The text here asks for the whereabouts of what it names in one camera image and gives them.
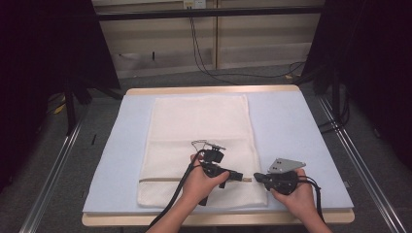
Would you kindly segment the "black stand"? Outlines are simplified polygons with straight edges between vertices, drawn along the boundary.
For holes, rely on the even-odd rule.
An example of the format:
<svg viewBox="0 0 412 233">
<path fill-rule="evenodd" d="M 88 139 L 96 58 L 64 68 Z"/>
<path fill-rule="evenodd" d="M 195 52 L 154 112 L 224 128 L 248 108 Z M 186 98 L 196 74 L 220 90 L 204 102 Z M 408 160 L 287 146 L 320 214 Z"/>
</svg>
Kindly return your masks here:
<svg viewBox="0 0 412 233">
<path fill-rule="evenodd" d="M 333 66 L 321 65 L 310 72 L 303 72 L 301 77 L 295 80 L 293 84 L 301 85 L 309 82 L 313 83 L 313 90 L 317 95 L 325 94 L 328 88 L 331 87 L 332 116 L 335 121 L 340 121 L 339 77 Z"/>
<path fill-rule="evenodd" d="M 64 97 L 65 106 L 68 119 L 67 134 L 70 135 L 77 125 L 76 112 L 74 107 L 74 98 L 77 98 L 81 105 L 88 105 L 91 103 L 92 97 L 88 92 L 89 88 L 94 88 L 101 93 L 110 96 L 116 100 L 121 100 L 123 95 L 114 92 L 108 87 L 104 87 L 102 84 L 94 82 L 86 78 L 66 78 L 64 82 Z"/>
</svg>

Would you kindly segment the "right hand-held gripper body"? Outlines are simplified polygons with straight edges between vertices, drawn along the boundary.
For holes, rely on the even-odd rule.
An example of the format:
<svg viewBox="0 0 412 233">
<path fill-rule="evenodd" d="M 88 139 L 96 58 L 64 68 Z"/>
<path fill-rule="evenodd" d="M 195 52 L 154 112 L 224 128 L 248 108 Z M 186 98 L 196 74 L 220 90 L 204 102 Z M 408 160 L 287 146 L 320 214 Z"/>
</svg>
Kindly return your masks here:
<svg viewBox="0 0 412 233">
<path fill-rule="evenodd" d="M 277 192 L 289 195 L 297 187 L 298 175 L 296 169 L 306 165 L 305 162 L 290 160 L 286 158 L 276 158 L 269 166 L 268 173 L 265 174 L 266 183 L 271 183 L 272 188 Z"/>
</svg>

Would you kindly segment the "person's right hand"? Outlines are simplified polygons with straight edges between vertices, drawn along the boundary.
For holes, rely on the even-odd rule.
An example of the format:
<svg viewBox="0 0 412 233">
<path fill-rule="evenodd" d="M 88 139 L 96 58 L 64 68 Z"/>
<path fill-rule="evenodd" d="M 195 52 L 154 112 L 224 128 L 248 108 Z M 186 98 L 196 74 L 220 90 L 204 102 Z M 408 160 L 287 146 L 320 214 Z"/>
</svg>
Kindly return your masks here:
<svg viewBox="0 0 412 233">
<path fill-rule="evenodd" d="M 309 183 L 299 183 L 292 194 L 284 195 L 271 189 L 273 197 L 282 203 L 291 214 L 300 220 L 318 216 L 315 206 L 312 185 Z"/>
</svg>

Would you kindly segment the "black horizontal bar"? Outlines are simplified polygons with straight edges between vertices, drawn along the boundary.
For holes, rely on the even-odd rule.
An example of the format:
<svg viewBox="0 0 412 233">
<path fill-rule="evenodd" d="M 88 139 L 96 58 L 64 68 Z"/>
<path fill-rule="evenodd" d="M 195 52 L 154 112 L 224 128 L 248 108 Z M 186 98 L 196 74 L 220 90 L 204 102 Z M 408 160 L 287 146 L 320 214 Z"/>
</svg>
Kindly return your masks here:
<svg viewBox="0 0 412 233">
<path fill-rule="evenodd" d="M 197 9 L 197 10 L 170 10 L 149 12 L 109 12 L 99 13 L 99 20 L 138 20 L 163 19 L 183 17 L 242 17 L 242 16 L 270 16 L 270 15 L 303 15 L 319 14 L 323 6 L 291 6 L 291 7 L 264 7 L 264 8 L 224 8 L 224 9 Z"/>
</svg>

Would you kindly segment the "white towel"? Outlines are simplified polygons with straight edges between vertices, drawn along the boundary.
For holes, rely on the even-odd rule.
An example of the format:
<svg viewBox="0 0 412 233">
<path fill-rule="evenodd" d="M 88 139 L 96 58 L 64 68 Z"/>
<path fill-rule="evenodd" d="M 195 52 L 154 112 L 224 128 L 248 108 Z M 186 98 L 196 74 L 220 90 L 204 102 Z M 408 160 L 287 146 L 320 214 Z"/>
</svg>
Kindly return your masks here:
<svg viewBox="0 0 412 233">
<path fill-rule="evenodd" d="M 222 148 L 221 166 L 240 172 L 239 182 L 214 188 L 211 209 L 264 207 L 266 192 L 254 180 L 260 170 L 245 95 L 206 95 L 157 98 L 147 136 L 137 202 L 145 208 L 164 208 L 188 168 L 189 157 L 204 143 Z"/>
</svg>

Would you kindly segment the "person's left hand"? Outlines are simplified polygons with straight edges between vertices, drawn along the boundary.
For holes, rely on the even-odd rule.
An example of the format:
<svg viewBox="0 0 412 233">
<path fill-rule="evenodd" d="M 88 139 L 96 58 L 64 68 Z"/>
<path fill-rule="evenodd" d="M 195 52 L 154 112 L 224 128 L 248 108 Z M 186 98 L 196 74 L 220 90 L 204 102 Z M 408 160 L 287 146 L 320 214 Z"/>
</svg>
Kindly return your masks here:
<svg viewBox="0 0 412 233">
<path fill-rule="evenodd" d="M 216 186 L 225 182 L 229 173 L 223 172 L 214 178 L 210 178 L 204 173 L 199 159 L 193 155 L 190 158 L 193 161 L 193 168 L 185 181 L 180 200 L 186 204 L 196 206 L 206 198 Z"/>
</svg>

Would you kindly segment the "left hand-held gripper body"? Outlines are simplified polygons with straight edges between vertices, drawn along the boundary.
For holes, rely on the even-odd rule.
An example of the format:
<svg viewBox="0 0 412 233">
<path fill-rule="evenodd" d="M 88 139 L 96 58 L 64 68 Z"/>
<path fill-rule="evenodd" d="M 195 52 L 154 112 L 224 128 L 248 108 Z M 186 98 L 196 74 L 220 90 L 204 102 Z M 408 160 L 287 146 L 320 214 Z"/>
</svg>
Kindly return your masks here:
<svg viewBox="0 0 412 233">
<path fill-rule="evenodd" d="M 210 148 L 201 151 L 202 159 L 200 164 L 205 174 L 210 178 L 214 178 L 221 173 L 226 172 L 226 169 L 220 166 L 224 157 L 224 154 L 222 153 L 224 148 L 209 143 L 207 143 L 207 146 L 210 146 Z"/>
</svg>

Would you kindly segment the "white wall socket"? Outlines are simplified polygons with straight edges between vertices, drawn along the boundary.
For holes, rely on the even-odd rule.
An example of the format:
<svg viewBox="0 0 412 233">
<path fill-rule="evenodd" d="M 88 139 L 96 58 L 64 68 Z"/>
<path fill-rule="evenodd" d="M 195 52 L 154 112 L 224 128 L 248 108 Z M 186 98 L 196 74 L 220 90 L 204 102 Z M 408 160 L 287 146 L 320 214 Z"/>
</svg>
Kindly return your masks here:
<svg viewBox="0 0 412 233">
<path fill-rule="evenodd" d="M 185 9 L 205 9 L 206 0 L 184 0 Z"/>
</svg>

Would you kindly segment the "black curtain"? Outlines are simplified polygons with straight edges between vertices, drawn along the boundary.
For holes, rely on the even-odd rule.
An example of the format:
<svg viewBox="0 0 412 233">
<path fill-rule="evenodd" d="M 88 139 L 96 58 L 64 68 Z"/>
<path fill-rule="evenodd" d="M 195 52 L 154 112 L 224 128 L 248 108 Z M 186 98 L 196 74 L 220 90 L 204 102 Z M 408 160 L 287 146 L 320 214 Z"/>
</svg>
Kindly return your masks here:
<svg viewBox="0 0 412 233">
<path fill-rule="evenodd" d="M 303 72 L 321 65 L 412 170 L 412 0 L 325 0 Z"/>
<path fill-rule="evenodd" d="M 0 192 L 46 117 L 49 98 L 118 88 L 92 0 L 0 0 Z"/>
</svg>

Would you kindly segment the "metal floor rail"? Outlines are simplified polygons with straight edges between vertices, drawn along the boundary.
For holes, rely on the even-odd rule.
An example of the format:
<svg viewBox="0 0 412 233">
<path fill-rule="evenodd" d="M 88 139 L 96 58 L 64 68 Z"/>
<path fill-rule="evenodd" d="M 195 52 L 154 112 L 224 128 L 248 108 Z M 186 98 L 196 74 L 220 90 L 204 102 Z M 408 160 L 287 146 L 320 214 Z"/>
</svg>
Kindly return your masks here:
<svg viewBox="0 0 412 233">
<path fill-rule="evenodd" d="M 344 126 L 339 126 L 335 116 L 332 114 L 331 104 L 325 97 L 319 97 L 320 105 L 322 106 L 327 118 L 331 120 L 331 125 L 337 137 L 339 138 L 343 148 L 355 166 L 360 178 L 372 198 L 375 206 L 379 210 L 383 220 L 389 226 L 392 233 L 407 233 L 407 230 L 397 214 L 394 206 L 390 203 L 383 190 L 376 182 L 367 165 L 363 161 L 361 154 L 353 143 Z"/>
<path fill-rule="evenodd" d="M 65 137 L 56 161 L 53 163 L 49 175 L 18 233 L 36 233 L 71 150 L 77 141 L 87 112 L 88 107 L 81 110 L 78 121 L 75 123 L 72 131 Z"/>
</svg>

